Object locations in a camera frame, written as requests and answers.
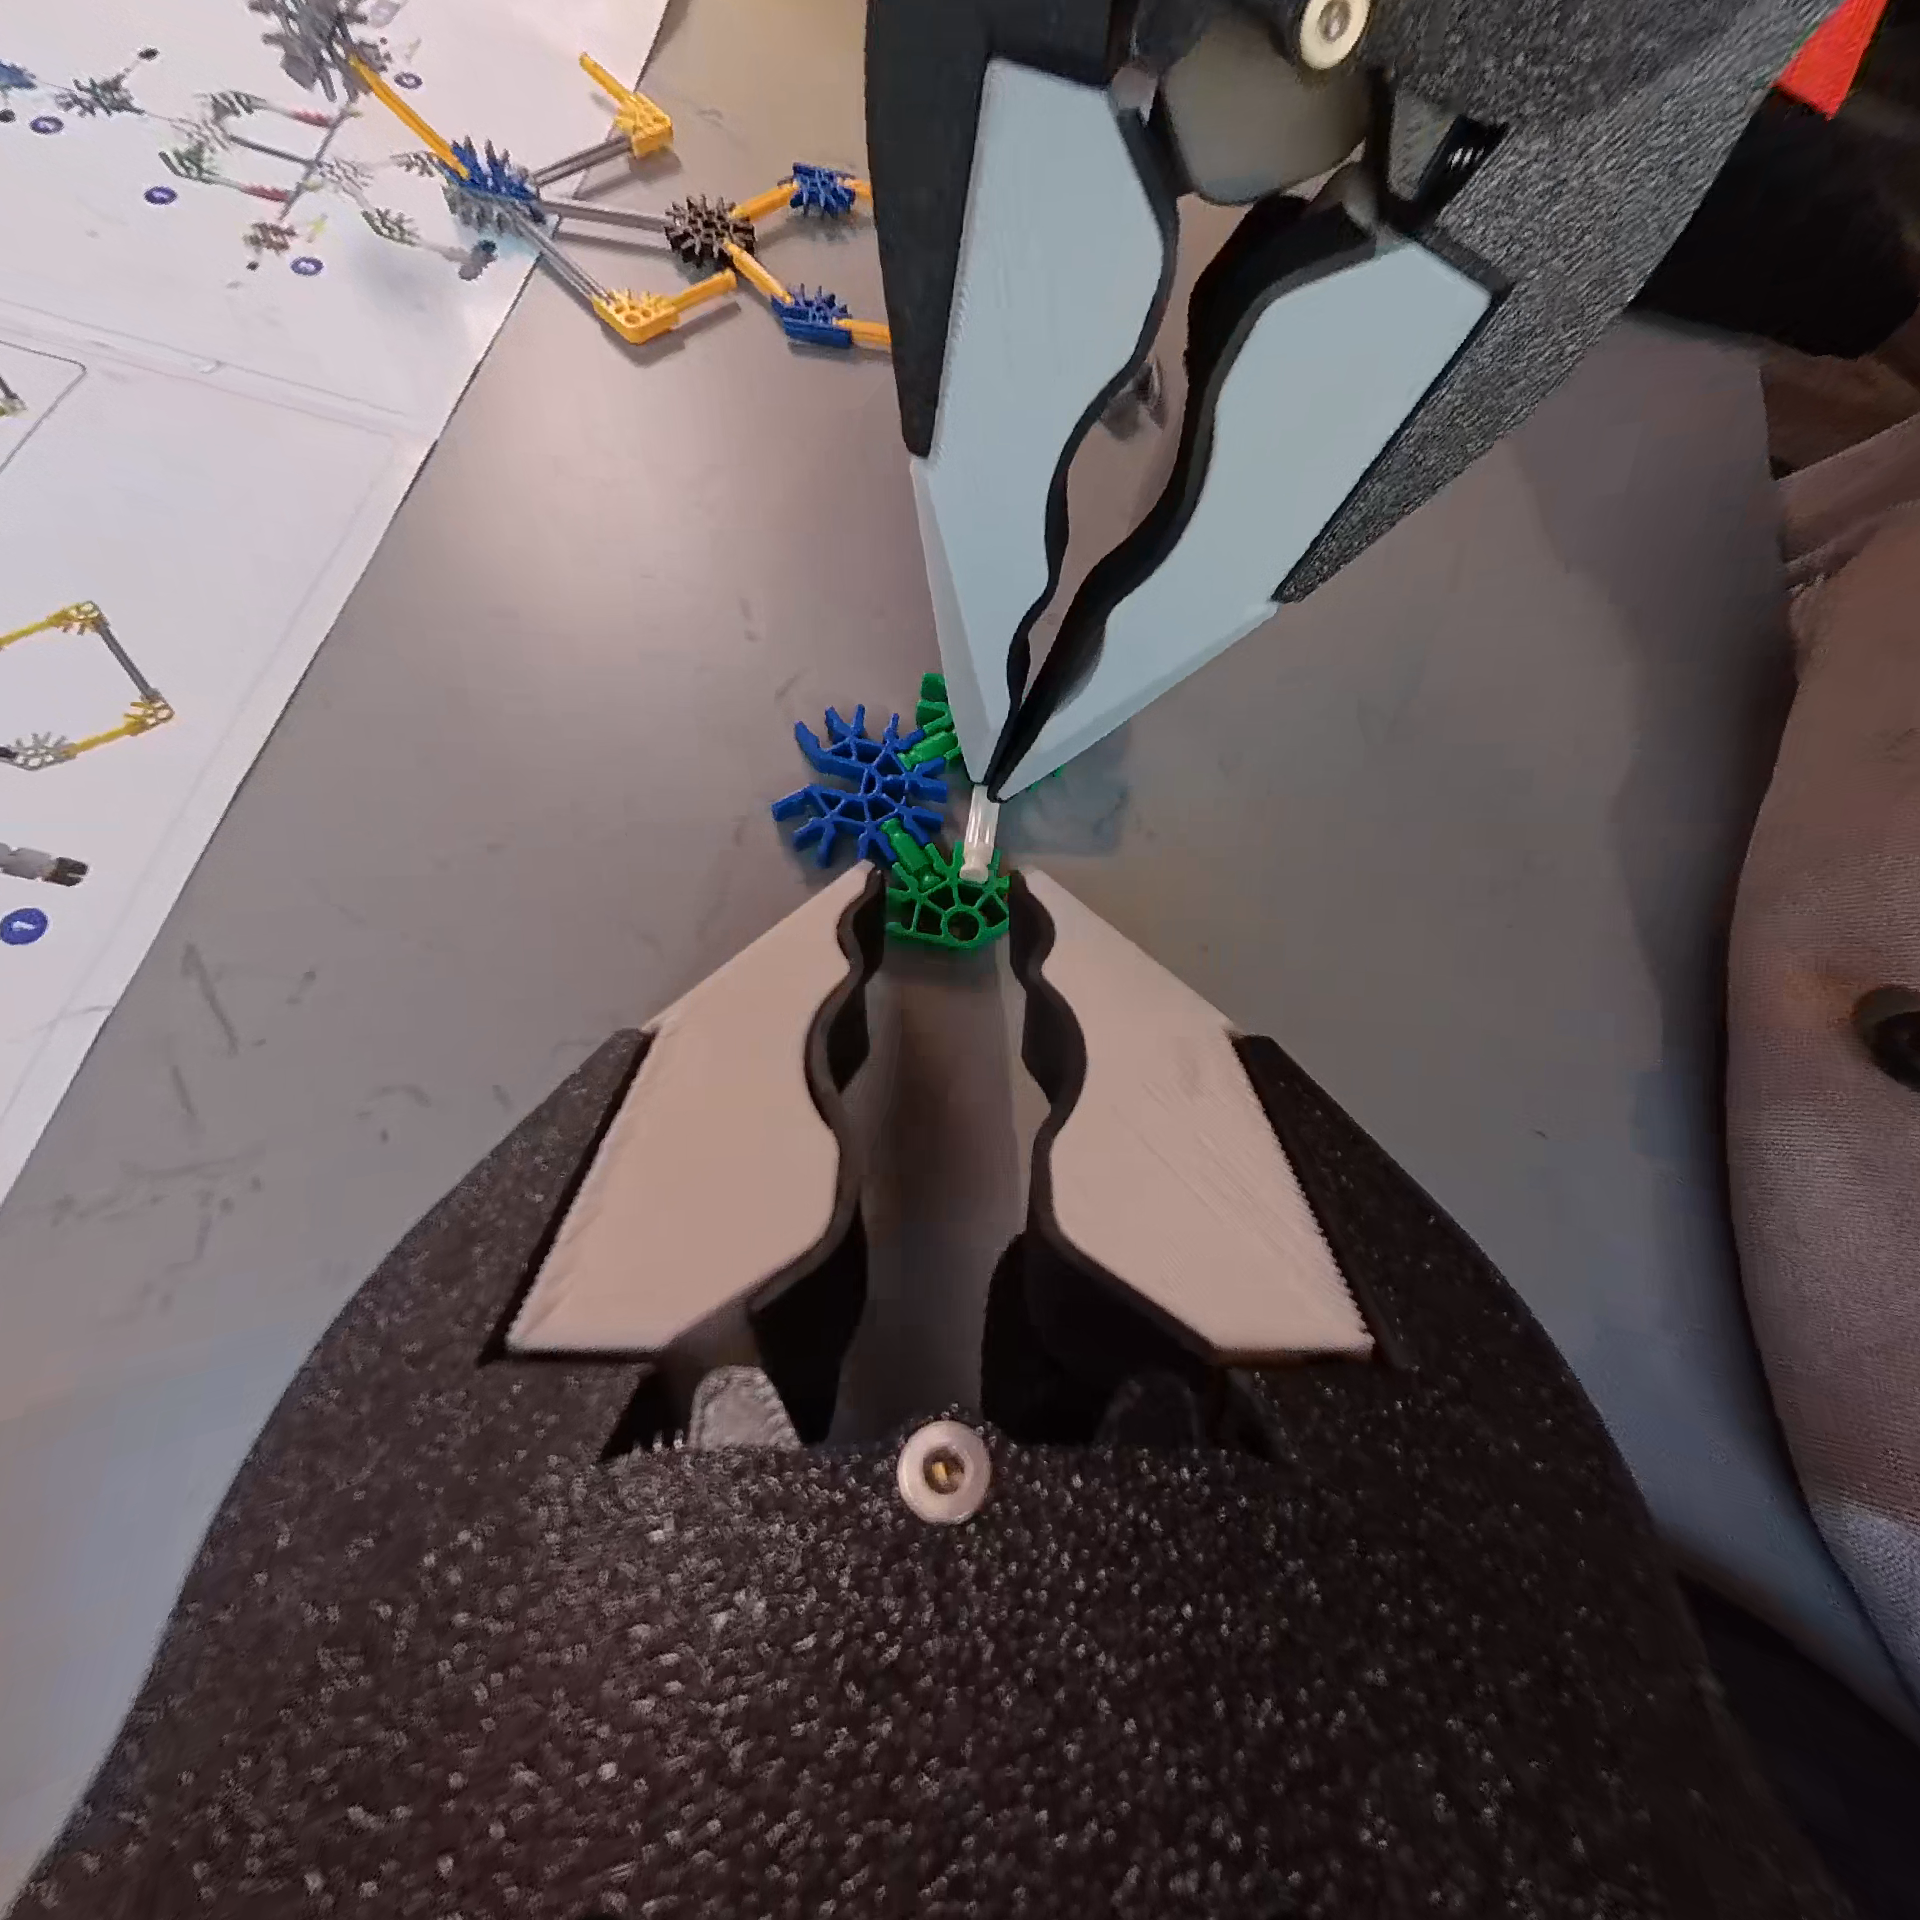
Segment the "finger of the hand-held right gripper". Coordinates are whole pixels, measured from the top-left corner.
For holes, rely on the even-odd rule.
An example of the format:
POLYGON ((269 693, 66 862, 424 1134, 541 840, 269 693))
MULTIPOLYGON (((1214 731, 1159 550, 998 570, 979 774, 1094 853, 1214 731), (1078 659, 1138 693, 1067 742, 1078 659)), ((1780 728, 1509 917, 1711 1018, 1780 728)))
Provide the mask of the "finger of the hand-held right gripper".
POLYGON ((1109 88, 989 59, 943 370, 912 466, 959 754, 992 776, 1023 647, 1059 591, 1072 455, 1159 331, 1178 247, 1168 165, 1109 88))
POLYGON ((1077 586, 989 793, 1044 781, 1261 627, 1496 303, 1340 202, 1255 205, 1190 288, 1159 494, 1077 586))

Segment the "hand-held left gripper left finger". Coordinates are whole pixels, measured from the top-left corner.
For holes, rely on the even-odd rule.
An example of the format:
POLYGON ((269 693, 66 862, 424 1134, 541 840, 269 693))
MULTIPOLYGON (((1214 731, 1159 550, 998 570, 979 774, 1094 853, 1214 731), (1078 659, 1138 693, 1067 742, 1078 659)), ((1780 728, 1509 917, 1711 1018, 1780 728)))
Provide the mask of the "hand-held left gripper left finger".
POLYGON ((883 909, 843 872, 643 1030, 644 1050, 508 1326, 519 1355, 756 1362, 751 1310, 845 1231, 828 1023, 883 909))

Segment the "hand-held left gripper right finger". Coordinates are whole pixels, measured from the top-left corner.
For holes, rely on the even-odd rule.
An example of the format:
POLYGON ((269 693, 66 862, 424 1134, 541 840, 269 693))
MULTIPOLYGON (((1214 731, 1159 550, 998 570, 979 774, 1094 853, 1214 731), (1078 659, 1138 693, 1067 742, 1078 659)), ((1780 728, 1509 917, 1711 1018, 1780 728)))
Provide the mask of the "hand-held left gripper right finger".
POLYGON ((1199 1360, 1370 1360, 1231 1019, 1048 874, 1011 909, 1040 1246, 1199 1360))

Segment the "green fan toy connector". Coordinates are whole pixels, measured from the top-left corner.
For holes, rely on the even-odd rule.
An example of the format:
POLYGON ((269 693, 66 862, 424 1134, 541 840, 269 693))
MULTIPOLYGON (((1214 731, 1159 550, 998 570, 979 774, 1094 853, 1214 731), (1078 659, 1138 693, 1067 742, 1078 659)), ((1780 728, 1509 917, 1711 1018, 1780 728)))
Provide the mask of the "green fan toy connector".
MULTIPOLYGON (((943 679, 941 673, 925 673, 922 677, 922 685, 918 685, 916 730, 923 731, 927 725, 938 728, 938 725, 941 725, 941 720, 947 717, 951 718, 951 725, 952 725, 956 736, 957 736, 947 679, 943 679)), ((933 783, 943 791, 943 805, 952 802, 959 787, 972 787, 973 784, 973 777, 970 774, 970 767, 964 762, 963 751, 959 751, 959 757, 963 757, 964 770, 959 767, 952 767, 952 768, 939 767, 933 776, 933 783)), ((907 770, 918 776, 918 774, 925 774, 925 768, 931 768, 931 763, 925 763, 922 768, 907 768, 907 770)))
POLYGON ((986 885, 959 879, 963 848, 941 846, 943 877, 922 887, 894 885, 894 862, 884 885, 884 926, 891 941, 922 945, 947 954, 972 954, 992 946, 1012 925, 1012 877, 1002 869, 986 885))

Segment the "blue snowflake toy connector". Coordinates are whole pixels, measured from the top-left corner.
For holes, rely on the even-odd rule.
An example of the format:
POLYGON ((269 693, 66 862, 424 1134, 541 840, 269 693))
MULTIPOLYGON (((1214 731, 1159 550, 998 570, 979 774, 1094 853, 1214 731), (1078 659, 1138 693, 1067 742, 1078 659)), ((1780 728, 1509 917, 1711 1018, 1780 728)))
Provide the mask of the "blue snowflake toy connector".
POLYGON ((902 767, 902 753, 918 734, 902 730, 898 713, 872 734, 861 707, 852 717, 828 710, 820 728, 797 723, 794 736, 810 781, 770 805, 772 822, 786 825, 791 846, 810 851, 822 869, 843 853, 890 869, 894 853, 883 829, 891 818, 923 842, 939 840, 947 805, 933 776, 941 763, 933 762, 918 776, 902 767))

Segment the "white instruction sheet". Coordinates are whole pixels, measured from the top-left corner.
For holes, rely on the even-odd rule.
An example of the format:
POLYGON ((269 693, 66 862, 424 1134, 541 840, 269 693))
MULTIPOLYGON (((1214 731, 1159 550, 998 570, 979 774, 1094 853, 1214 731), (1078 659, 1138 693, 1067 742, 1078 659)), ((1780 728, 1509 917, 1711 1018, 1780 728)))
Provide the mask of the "white instruction sheet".
POLYGON ((663 14, 2 6, 5 1189, 533 272, 352 67, 550 161, 663 14))

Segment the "grey desk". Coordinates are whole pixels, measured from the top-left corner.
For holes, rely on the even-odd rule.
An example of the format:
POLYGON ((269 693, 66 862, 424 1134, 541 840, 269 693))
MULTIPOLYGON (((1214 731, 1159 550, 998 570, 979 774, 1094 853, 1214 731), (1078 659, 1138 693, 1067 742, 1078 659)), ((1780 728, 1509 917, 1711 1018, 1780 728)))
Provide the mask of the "grey desk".
MULTIPOLYGON (((344 1299, 816 869, 797 720, 933 666, 884 368, 533 287, 5 1202, 5 1897, 344 1299)), ((1622 322, 1015 832, 1517 1287, 1686 1574, 1903 1733, 1744 1322, 1724 931, 1790 702, 1754 351, 1622 322)))

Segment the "colourful toy rod figure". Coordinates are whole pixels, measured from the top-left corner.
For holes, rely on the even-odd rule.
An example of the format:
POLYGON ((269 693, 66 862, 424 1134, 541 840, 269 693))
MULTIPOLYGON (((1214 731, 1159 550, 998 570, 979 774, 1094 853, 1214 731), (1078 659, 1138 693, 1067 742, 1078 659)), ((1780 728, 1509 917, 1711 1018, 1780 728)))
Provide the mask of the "colourful toy rod figure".
POLYGON ((588 306, 623 345, 652 345, 677 331, 700 310, 749 288, 789 343, 822 352, 890 352, 891 329, 861 321, 826 290, 789 287, 758 256, 758 226, 772 221, 851 224, 872 214, 872 189, 843 167, 797 161, 754 200, 686 198, 654 215, 600 200, 566 198, 562 185, 612 161, 656 161, 675 143, 675 125, 635 85, 619 80, 590 56, 579 57, 588 80, 608 101, 608 135, 546 165, 519 165, 490 139, 448 137, 408 103, 413 82, 380 50, 373 6, 250 6, 267 29, 284 73, 330 107, 322 129, 339 135, 355 107, 375 103, 413 139, 396 165, 429 181, 458 226, 468 232, 464 271, 483 271, 498 246, 525 246, 554 279, 588 306), (590 278, 562 247, 562 226, 621 229, 660 243, 678 262, 686 285, 671 293, 618 290, 590 278))

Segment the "red fabric piece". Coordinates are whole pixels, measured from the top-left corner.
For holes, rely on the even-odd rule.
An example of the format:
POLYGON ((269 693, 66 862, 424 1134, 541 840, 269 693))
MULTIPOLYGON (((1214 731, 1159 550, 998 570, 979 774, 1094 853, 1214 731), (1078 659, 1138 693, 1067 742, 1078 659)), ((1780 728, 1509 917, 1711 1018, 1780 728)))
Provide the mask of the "red fabric piece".
POLYGON ((1795 50, 1773 88, 1834 121, 1859 85, 1859 77, 1883 32, 1892 3, 1835 3, 1795 50))

